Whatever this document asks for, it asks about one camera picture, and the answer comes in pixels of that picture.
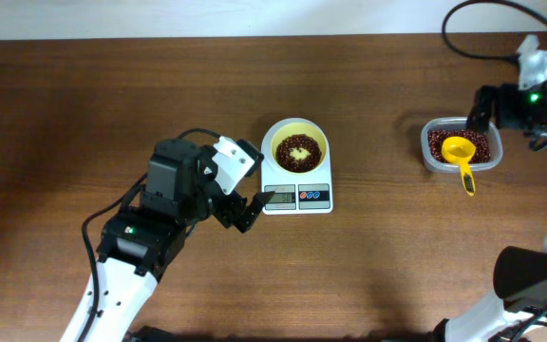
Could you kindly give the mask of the orange plastic scoop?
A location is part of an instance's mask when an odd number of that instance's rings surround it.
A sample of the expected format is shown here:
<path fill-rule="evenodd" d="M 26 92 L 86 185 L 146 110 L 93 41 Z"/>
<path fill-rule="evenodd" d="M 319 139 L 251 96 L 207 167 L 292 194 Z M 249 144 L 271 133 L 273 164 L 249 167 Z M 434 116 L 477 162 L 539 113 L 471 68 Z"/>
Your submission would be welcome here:
<path fill-rule="evenodd" d="M 442 144 L 443 158 L 459 166 L 462 186 L 469 196 L 474 196 L 476 193 L 476 185 L 469 165 L 475 153 L 476 146 L 466 138 L 453 136 L 445 139 Z"/>

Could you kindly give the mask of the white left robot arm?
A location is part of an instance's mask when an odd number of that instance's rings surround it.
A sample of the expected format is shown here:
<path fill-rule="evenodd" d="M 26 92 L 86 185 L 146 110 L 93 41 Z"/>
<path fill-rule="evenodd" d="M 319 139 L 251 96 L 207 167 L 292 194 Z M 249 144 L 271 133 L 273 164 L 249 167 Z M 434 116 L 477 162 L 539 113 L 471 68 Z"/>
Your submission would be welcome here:
<path fill-rule="evenodd" d="M 99 245 L 86 248 L 91 276 L 63 340 L 123 340 L 198 223 L 248 232 L 273 195 L 246 199 L 236 186 L 263 159 L 250 142 L 224 136 L 214 145 L 158 142 L 145 175 L 113 203 Z"/>

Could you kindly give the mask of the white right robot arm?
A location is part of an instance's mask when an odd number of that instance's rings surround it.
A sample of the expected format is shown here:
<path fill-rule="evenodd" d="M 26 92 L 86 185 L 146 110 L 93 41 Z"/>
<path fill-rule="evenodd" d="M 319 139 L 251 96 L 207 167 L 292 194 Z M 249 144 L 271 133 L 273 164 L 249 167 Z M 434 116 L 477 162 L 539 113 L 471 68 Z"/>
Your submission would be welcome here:
<path fill-rule="evenodd" d="M 519 3 L 506 7 L 525 13 L 547 27 L 547 18 Z M 532 151 L 547 148 L 547 51 L 528 36 L 513 55 L 501 60 L 519 69 L 514 85 L 482 87 L 467 117 L 477 131 L 515 127 L 530 136 Z M 493 289 L 465 313 L 442 320 L 427 336 L 430 341 L 520 341 L 525 334 L 547 328 L 547 235 L 540 252 L 504 248 L 496 261 Z"/>

